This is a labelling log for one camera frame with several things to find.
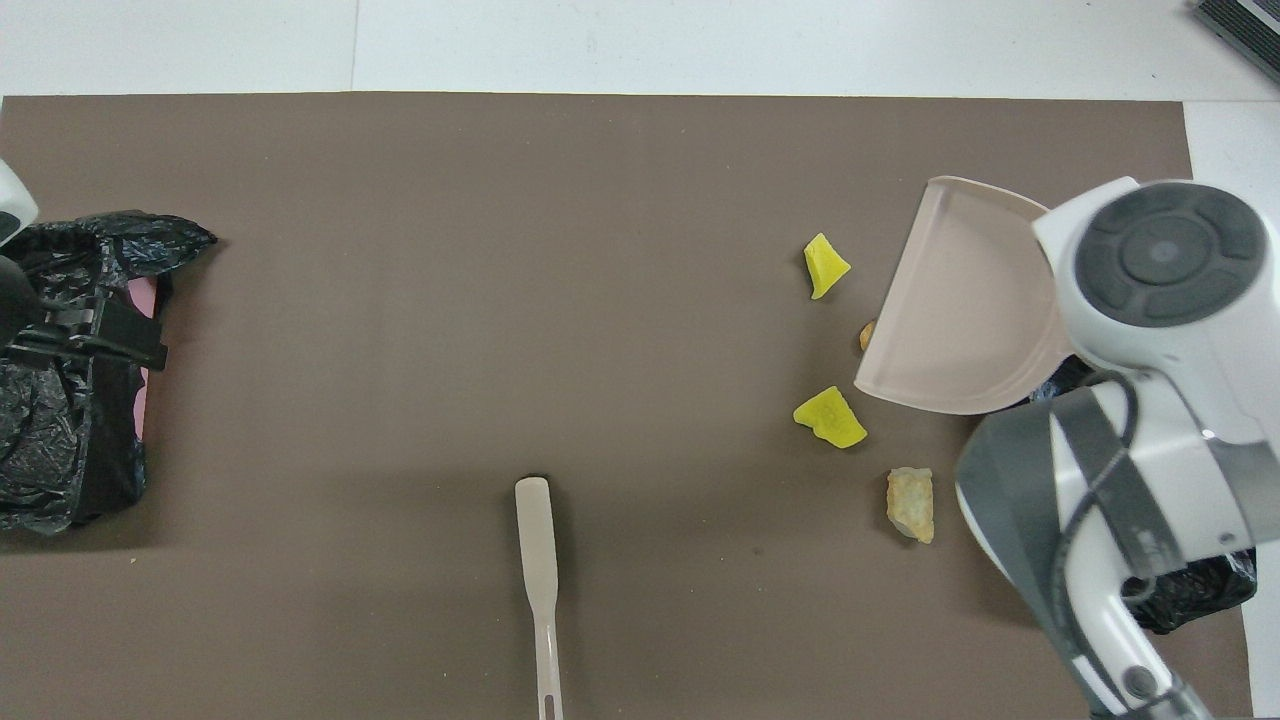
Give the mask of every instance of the brown paper sheet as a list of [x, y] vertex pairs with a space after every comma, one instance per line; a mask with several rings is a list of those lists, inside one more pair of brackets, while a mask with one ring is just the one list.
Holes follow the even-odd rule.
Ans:
[[[45, 219], [225, 241], [178, 277], [142, 503], [0, 538], [4, 716], [531, 717], [534, 471], [567, 717], [1084, 714], [957, 511], [972, 421], [856, 392], [856, 334], [929, 177], [1187, 177], [1179, 105], [9, 97], [0, 155]], [[814, 302], [819, 231], [852, 270]], [[847, 451], [791, 421], [829, 384]], [[900, 465], [931, 547], [884, 518]], [[1238, 612], [1158, 646], [1249, 714]]]

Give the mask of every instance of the yellow sponge piece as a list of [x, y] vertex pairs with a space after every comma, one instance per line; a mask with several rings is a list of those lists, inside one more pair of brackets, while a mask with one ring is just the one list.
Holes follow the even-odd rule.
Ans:
[[813, 434], [836, 447], [849, 447], [867, 437], [867, 428], [854, 418], [854, 411], [849, 409], [849, 402], [836, 386], [804, 401], [791, 416], [796, 423], [813, 428]]
[[818, 300], [831, 286], [849, 272], [849, 263], [836, 252], [827, 236], [818, 233], [804, 246], [804, 261], [813, 279], [813, 300]]

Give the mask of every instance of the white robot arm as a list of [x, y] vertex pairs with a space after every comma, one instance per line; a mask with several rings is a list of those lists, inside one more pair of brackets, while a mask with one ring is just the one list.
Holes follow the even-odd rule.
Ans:
[[956, 471], [975, 537], [1097, 717], [1208, 717], [1121, 585], [1280, 537], [1274, 229], [1203, 184], [1123, 178], [1036, 223], [1106, 382], [997, 413]]
[[36, 222], [36, 201], [18, 176], [0, 160], [0, 245]]

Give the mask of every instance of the pink dustpan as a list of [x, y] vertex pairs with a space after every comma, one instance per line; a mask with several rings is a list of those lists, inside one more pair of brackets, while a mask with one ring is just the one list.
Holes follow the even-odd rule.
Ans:
[[929, 181], [854, 384], [977, 415], [1027, 397], [1071, 351], [1032, 231], [1046, 208], [956, 177]]

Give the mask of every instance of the trash bag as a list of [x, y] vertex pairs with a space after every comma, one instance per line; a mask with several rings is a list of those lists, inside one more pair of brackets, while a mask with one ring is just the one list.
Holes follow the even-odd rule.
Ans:
[[[156, 315], [169, 273], [216, 242], [198, 224], [137, 210], [33, 224], [0, 246], [41, 300], [110, 297], [155, 278]], [[0, 356], [0, 529], [54, 534], [136, 503], [146, 464], [133, 404], [138, 365], [109, 357]]]
[[[1088, 384], [1092, 375], [1093, 368], [1071, 355], [1030, 393], [1028, 401], [1038, 402], [1068, 393]], [[1197, 618], [1235, 607], [1253, 597], [1258, 591], [1256, 559], [1251, 547], [1196, 560], [1181, 570], [1151, 580], [1130, 578], [1121, 594], [1138, 625], [1165, 635]]]

